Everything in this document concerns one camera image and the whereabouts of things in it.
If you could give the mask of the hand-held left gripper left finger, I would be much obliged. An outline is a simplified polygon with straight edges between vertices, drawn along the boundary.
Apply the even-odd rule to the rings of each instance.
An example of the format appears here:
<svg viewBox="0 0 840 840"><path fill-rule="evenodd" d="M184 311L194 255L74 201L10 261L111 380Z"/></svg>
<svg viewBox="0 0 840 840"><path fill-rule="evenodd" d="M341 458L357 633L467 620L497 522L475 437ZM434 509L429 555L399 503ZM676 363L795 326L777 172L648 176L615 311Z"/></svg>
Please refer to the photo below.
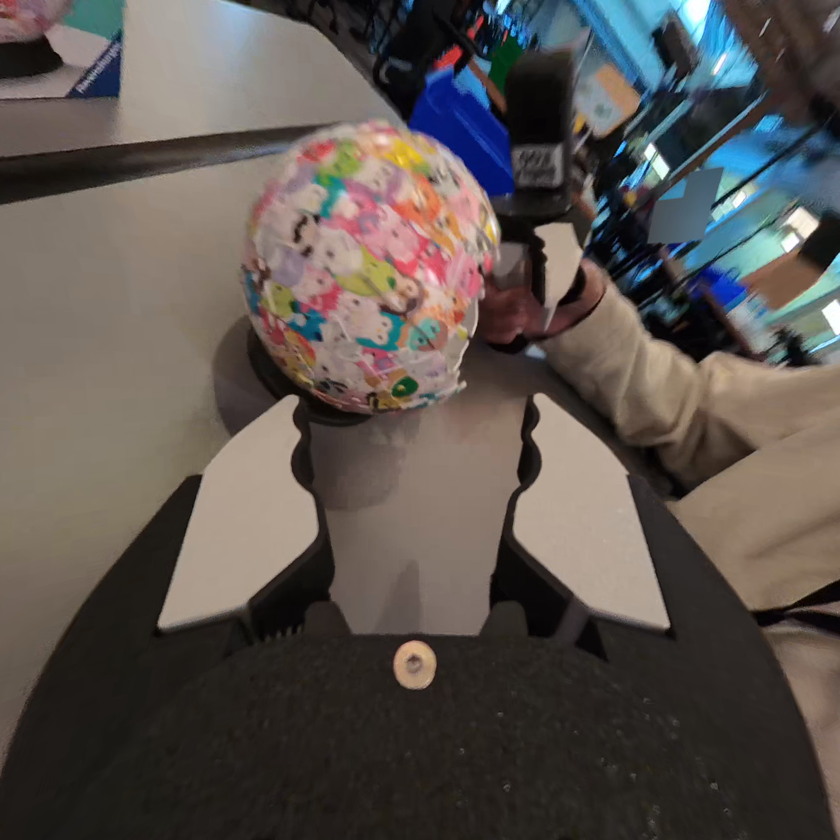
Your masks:
<svg viewBox="0 0 840 840"><path fill-rule="evenodd" d="M335 573L313 487L308 411L288 395L205 468L157 619L173 634L226 619L258 637L303 623Z"/></svg>

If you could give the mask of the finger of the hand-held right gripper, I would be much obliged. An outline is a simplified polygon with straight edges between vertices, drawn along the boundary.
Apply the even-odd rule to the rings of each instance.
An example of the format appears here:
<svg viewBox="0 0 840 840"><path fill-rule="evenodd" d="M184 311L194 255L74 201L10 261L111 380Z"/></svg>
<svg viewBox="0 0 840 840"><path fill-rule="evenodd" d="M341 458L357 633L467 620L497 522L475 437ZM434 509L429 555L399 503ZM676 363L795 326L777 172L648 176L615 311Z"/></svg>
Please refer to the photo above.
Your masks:
<svg viewBox="0 0 840 840"><path fill-rule="evenodd" d="M507 291L530 283L529 248L521 243L502 243L492 270L492 285Z"/></svg>
<svg viewBox="0 0 840 840"><path fill-rule="evenodd" d="M542 332L549 333L559 309L578 308L585 292L582 247L572 224L540 226Z"/></svg>

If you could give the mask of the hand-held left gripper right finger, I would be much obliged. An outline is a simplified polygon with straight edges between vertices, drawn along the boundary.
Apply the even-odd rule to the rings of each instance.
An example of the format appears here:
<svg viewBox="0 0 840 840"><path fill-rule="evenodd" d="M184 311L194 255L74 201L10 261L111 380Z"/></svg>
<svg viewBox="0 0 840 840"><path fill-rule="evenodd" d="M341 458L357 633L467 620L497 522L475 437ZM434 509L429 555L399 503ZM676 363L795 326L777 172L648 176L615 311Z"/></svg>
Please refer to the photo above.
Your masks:
<svg viewBox="0 0 840 840"><path fill-rule="evenodd" d="M527 398L520 440L490 605L519 604L530 636L559 643L607 628L671 640L636 477L546 394Z"/></svg>

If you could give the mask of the colourful puzzle ball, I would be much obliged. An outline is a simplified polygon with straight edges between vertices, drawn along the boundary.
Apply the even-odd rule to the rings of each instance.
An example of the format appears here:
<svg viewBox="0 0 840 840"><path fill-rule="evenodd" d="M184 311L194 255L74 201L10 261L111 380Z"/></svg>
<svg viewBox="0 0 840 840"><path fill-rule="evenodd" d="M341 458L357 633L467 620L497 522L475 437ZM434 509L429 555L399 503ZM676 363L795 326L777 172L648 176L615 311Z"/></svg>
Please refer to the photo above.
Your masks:
<svg viewBox="0 0 840 840"><path fill-rule="evenodd" d="M241 287L280 376L345 413L399 413L466 388L461 365L501 231L440 142L339 123L301 138L255 200Z"/></svg>

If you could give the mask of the person's right forearm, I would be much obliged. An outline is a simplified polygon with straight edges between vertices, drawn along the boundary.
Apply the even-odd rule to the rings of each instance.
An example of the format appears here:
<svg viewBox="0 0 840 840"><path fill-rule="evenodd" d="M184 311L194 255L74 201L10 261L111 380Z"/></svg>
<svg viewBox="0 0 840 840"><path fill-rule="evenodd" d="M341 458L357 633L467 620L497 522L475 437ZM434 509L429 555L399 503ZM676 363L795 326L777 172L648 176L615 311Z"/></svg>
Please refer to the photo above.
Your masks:
<svg viewBox="0 0 840 840"><path fill-rule="evenodd" d="M655 339L608 285L592 312L542 343L552 368L627 445L655 450L692 489L759 453L838 466L838 366L789 368Z"/></svg>

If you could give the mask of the black ball stand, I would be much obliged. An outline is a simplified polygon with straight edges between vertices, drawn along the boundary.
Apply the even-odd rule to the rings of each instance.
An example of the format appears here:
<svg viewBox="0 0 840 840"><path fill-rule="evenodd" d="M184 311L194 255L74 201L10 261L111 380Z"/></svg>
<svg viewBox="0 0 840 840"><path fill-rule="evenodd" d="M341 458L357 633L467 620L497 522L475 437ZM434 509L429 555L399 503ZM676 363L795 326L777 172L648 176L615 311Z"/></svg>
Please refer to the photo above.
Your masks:
<svg viewBox="0 0 840 840"><path fill-rule="evenodd" d="M253 327L248 328L246 349L248 362L258 382L277 401L287 396L296 396L302 413L310 424L355 427L372 419L367 414L342 411L295 385L272 360Z"/></svg>

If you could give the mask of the puzzle box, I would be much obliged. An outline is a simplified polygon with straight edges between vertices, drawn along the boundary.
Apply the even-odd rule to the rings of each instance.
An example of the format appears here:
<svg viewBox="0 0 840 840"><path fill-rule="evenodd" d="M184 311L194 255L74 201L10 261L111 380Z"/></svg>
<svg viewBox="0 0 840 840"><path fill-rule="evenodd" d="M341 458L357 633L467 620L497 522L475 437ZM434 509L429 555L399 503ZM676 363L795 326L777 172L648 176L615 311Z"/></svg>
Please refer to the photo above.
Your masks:
<svg viewBox="0 0 840 840"><path fill-rule="evenodd" d="M124 1L2 1L1 100L117 98Z"/></svg>

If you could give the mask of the person's right hand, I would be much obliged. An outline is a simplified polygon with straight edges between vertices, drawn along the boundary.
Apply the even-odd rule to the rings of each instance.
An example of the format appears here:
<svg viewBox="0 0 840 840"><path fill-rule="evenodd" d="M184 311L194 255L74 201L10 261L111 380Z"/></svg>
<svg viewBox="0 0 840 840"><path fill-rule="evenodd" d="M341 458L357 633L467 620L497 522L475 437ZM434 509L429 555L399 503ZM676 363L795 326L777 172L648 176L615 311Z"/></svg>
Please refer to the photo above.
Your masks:
<svg viewBox="0 0 840 840"><path fill-rule="evenodd" d="M552 339L571 330L587 319L600 304L612 279L598 264L583 259L584 284L580 295L564 306L558 306L545 327L541 305L531 290L531 265L521 263L524 280L506 289L495 279L485 282L485 293L479 302L477 335L489 344L508 346L522 338L529 343Z"/></svg>

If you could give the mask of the blue plastic bin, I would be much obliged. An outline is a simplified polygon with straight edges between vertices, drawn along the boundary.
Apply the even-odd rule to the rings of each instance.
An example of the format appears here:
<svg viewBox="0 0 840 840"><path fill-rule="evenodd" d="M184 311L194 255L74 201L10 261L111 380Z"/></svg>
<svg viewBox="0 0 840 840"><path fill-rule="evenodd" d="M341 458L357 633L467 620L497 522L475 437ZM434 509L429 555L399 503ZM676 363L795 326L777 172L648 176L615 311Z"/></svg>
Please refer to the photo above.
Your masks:
<svg viewBox="0 0 840 840"><path fill-rule="evenodd" d="M408 127L449 148L488 196L513 192L508 129L472 93L457 88L452 69L426 78Z"/></svg>

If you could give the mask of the person's beige sweatshirt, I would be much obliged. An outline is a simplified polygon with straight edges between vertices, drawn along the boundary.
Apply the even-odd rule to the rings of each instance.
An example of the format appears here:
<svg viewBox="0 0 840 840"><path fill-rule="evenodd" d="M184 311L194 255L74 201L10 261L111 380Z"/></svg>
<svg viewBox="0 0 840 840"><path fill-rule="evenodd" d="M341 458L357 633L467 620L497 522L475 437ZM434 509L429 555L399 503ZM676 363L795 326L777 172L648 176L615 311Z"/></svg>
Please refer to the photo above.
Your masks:
<svg viewBox="0 0 840 840"><path fill-rule="evenodd" d="M751 612L784 610L839 573L839 422L829 414L670 504ZM838 635L803 609L763 630L810 732L838 833Z"/></svg>

